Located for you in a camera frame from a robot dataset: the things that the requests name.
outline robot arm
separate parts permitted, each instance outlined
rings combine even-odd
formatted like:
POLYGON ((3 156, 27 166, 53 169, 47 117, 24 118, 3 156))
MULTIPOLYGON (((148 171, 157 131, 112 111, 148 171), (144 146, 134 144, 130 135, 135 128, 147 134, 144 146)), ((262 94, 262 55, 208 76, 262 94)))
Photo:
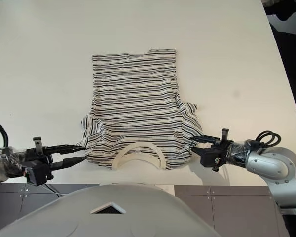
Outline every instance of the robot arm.
POLYGON ((235 143, 227 139, 228 129, 222 130, 222 138, 196 136, 191 139, 201 143, 213 143, 210 148, 193 147, 201 155, 201 164, 218 171, 224 164, 233 164, 259 175, 269 186, 290 236, 296 237, 296 155, 289 149, 274 147, 281 137, 271 131, 261 133, 255 140, 235 143), (272 136, 263 143, 262 138, 272 136))
POLYGON ((35 137, 34 148, 16 151, 8 146, 8 136, 1 125, 0 133, 3 137, 3 147, 0 148, 0 182, 24 176, 27 178, 27 183, 38 186, 53 179, 52 171, 71 167, 86 159, 86 157, 72 157, 53 163, 53 153, 72 153, 84 150, 85 147, 74 145, 44 147, 41 138, 35 137))

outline vent grille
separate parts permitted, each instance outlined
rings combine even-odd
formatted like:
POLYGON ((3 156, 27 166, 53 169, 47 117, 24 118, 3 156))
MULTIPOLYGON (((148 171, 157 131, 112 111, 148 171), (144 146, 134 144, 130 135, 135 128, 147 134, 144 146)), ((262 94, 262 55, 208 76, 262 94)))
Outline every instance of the vent grille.
POLYGON ((122 214, 119 210, 115 209, 113 206, 109 206, 96 214, 122 214))
POLYGON ((90 214, 125 214, 125 213, 126 211, 114 202, 108 202, 107 204, 99 206, 93 209, 92 211, 90 211, 90 214))

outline black cable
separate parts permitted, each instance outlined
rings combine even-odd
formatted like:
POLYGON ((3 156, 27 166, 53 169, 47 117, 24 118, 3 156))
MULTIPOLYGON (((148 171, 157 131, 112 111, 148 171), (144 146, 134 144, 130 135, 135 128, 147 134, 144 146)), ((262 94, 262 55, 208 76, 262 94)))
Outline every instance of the black cable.
POLYGON ((0 133, 3 138, 3 147, 8 147, 9 146, 8 134, 6 133, 6 131, 4 130, 4 128, 1 125, 0 125, 0 133))
POLYGON ((59 194, 58 194, 55 190, 53 190, 53 189, 52 189, 51 187, 49 187, 47 184, 44 184, 44 186, 47 187, 51 192, 53 192, 54 194, 57 195, 57 197, 60 198, 59 194))
POLYGON ((264 147, 264 148, 274 147, 274 146, 278 145, 281 142, 281 140, 282 140, 281 136, 278 135, 277 133, 272 132, 272 131, 264 131, 264 132, 260 133, 256 138, 256 141, 261 142, 262 147, 264 147), (271 136, 270 140, 267 142, 261 142, 261 140, 267 136, 271 136))

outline black and white stripe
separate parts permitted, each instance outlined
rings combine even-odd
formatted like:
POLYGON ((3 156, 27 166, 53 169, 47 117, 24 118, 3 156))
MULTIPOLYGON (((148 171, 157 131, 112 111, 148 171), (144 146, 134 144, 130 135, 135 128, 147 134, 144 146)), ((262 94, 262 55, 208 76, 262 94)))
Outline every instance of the black and white stripe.
POLYGON ((82 120, 80 142, 90 162, 111 167, 119 150, 141 141, 162 150, 167 169, 190 161, 189 137, 202 129, 196 105, 180 100, 175 63, 174 49, 92 57, 92 108, 82 120))

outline white table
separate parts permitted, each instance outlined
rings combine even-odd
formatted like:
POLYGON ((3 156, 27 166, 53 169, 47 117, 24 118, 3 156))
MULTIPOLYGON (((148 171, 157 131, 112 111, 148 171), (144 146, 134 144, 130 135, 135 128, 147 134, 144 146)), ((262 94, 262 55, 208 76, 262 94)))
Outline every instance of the white table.
MULTIPOLYGON (((79 142, 91 55, 152 48, 177 50, 180 95, 199 105, 205 134, 229 128, 237 141, 272 130, 296 153, 296 107, 259 0, 1 1, 0 123, 10 145, 33 147, 34 136, 47 146, 79 142)), ((235 166, 214 173, 199 158, 172 171, 140 161, 111 171, 84 161, 54 176, 53 183, 265 184, 235 166)))

